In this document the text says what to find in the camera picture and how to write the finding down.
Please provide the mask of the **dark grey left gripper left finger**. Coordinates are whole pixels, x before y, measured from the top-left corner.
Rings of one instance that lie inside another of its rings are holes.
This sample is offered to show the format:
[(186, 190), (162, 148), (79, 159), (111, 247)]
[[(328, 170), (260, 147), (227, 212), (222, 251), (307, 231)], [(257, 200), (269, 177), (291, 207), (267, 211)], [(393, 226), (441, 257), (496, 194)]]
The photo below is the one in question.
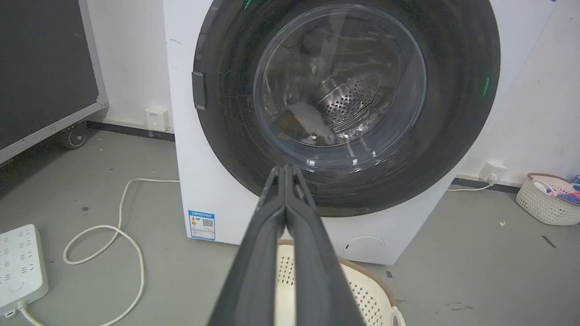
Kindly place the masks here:
[(284, 168), (268, 176), (208, 324), (274, 325), (277, 246), (285, 229)]

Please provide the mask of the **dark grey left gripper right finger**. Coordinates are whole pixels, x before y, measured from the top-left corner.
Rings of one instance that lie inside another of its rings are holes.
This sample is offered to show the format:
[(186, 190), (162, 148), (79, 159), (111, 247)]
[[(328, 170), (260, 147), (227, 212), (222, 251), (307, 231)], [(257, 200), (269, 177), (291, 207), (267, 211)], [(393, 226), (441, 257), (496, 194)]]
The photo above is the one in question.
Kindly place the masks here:
[(302, 171), (284, 166), (285, 218), (294, 239), (296, 324), (362, 326), (360, 310)]

